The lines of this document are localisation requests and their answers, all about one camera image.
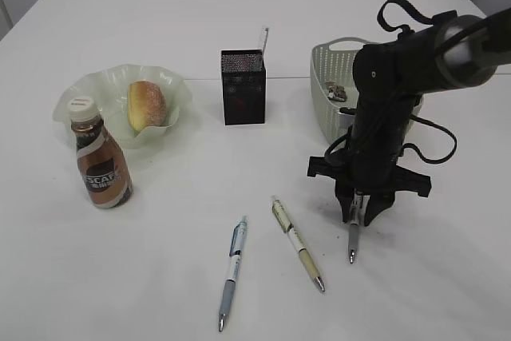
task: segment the coffee bottle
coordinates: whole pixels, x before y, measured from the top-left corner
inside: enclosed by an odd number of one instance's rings
[[[77,162],[90,200],[98,208],[113,208],[131,197],[133,186],[119,144],[110,136],[91,97],[67,104],[77,138]]]

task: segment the yellow pen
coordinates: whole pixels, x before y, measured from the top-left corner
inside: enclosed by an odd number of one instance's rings
[[[312,282],[320,292],[324,293],[325,284],[321,278],[321,275],[319,274],[318,268],[314,264],[314,260],[309,254],[309,251],[305,248],[300,234],[296,231],[295,226],[289,220],[289,216],[286,214],[286,211],[284,210],[284,207],[282,206],[282,203],[277,198],[277,196],[271,197],[271,210],[273,211],[277,221],[279,221],[280,227],[284,233],[287,234],[287,237],[289,237],[289,240],[293,244],[293,247],[298,253],[298,257],[300,258],[300,261],[302,261],[305,270],[311,277]]]

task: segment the bread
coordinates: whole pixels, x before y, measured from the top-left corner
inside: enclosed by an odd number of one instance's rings
[[[151,125],[161,125],[167,116],[167,106],[160,87],[150,81],[129,85],[128,121],[137,132]]]

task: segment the pen grip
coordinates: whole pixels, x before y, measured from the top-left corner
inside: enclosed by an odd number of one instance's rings
[[[232,297],[234,296],[235,288],[236,283],[234,281],[225,281],[224,293],[222,294],[222,302],[220,303],[219,314],[228,315],[231,311]]]
[[[311,255],[309,254],[307,249],[302,249],[298,256],[300,258],[300,261],[302,261],[303,266],[307,270],[307,273],[309,274],[309,277],[311,279],[316,279],[319,277],[319,271],[318,268],[315,266],[314,261],[312,260]]]
[[[348,249],[358,249],[358,234],[360,232],[360,227],[358,224],[350,224],[350,228],[348,229]]]

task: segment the mesh pen holder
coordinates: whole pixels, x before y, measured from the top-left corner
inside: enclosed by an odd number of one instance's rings
[[[225,125],[264,123],[266,69],[261,50],[224,50],[221,69]]]

